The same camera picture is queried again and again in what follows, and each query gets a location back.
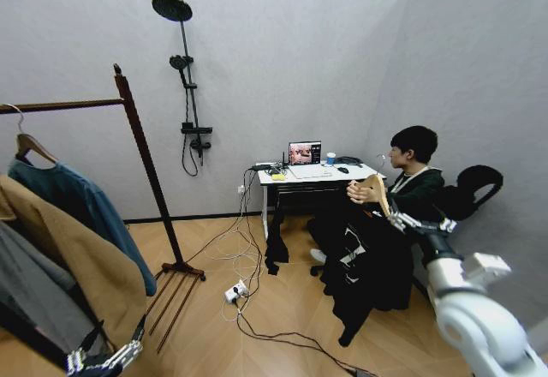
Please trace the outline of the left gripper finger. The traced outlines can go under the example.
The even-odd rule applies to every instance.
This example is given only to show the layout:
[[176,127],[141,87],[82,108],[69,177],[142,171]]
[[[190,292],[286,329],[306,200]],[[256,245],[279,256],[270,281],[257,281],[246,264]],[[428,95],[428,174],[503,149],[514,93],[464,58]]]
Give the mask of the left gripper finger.
[[101,320],[67,357],[67,373],[102,373],[105,361],[104,322]]
[[146,315],[143,315],[129,343],[101,364],[101,371],[123,371],[143,350],[142,339],[145,331]]

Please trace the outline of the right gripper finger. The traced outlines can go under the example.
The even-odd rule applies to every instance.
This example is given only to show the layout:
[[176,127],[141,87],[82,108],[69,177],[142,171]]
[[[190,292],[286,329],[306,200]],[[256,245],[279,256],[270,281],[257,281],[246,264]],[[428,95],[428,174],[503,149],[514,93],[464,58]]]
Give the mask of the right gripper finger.
[[438,235],[449,235],[455,230],[457,225],[458,223],[455,220],[444,218],[433,225],[432,231]]
[[414,229],[419,226],[418,220],[405,212],[399,211],[396,206],[389,207],[389,214],[386,218],[392,226],[401,232],[404,232],[407,228]]

